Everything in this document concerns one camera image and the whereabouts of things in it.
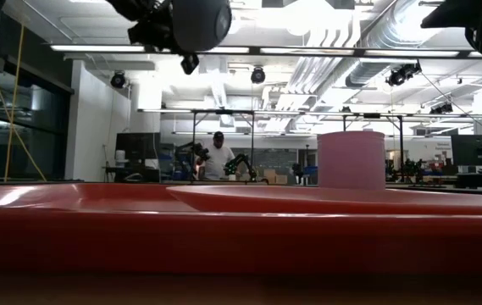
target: pink cup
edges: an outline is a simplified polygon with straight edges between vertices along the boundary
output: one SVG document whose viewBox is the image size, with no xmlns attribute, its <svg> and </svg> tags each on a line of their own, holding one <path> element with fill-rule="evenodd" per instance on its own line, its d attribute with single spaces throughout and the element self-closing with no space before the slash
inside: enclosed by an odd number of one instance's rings
<svg viewBox="0 0 482 305">
<path fill-rule="evenodd" d="M 384 134 L 342 131 L 318 137 L 319 187 L 384 190 Z"/>
</svg>

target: monitor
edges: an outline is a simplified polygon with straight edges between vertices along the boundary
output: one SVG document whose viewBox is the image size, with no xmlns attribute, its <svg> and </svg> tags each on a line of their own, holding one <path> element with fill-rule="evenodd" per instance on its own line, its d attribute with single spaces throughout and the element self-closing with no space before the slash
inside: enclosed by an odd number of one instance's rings
<svg viewBox="0 0 482 305">
<path fill-rule="evenodd" d="M 125 151 L 127 160 L 158 159 L 159 140 L 159 133 L 119 133 L 116 135 L 116 150 Z"/>
<path fill-rule="evenodd" d="M 482 135 L 452 136 L 454 165 L 482 166 Z"/>
</svg>

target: cardboard box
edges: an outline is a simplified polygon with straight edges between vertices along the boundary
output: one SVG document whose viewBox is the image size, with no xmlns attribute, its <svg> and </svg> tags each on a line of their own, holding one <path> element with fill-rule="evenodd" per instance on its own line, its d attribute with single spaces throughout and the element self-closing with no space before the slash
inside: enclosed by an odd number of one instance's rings
<svg viewBox="0 0 482 305">
<path fill-rule="evenodd" d="M 275 169 L 266 169 L 263 171 L 263 176 L 265 179 L 269 181 L 269 184 L 276 183 L 276 170 Z"/>
<path fill-rule="evenodd" d="M 265 169 L 263 171 L 263 175 L 265 177 L 275 177 L 276 176 L 276 169 Z"/>
<path fill-rule="evenodd" d="M 276 184 L 288 184 L 288 176 L 276 175 Z"/>
</svg>

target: person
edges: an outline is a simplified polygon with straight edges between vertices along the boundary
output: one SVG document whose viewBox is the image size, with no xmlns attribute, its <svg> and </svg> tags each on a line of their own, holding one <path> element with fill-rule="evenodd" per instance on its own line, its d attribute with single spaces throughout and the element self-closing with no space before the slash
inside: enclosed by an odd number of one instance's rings
<svg viewBox="0 0 482 305">
<path fill-rule="evenodd" d="M 224 165 L 235 158 L 231 149 L 224 145 L 224 133 L 216 131 L 213 145 L 208 147 L 209 159 L 205 161 L 205 179 L 220 180 L 225 177 Z"/>
</svg>

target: white shirt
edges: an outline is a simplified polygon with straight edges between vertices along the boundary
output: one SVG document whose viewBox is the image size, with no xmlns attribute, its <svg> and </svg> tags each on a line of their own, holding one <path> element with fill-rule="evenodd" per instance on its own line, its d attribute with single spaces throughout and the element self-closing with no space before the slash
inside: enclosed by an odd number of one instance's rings
<svg viewBox="0 0 482 305">
<path fill-rule="evenodd" d="M 205 178 L 219 180 L 225 177 L 224 165 L 235 158 L 231 149 L 227 146 L 216 148 L 215 145 L 207 147 L 209 160 L 205 161 Z"/>
</svg>

